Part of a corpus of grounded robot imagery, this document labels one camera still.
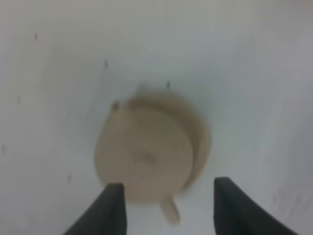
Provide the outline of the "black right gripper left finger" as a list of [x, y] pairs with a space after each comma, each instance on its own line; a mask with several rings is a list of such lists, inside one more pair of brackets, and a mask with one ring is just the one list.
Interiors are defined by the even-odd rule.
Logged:
[[124, 186], [108, 184], [66, 235], [126, 235], [127, 212]]

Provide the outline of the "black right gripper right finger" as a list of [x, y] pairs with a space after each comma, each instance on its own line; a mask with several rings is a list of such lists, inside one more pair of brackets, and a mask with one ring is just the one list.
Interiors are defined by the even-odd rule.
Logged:
[[251, 200], [230, 178], [214, 179], [214, 228], [217, 235], [294, 235]]

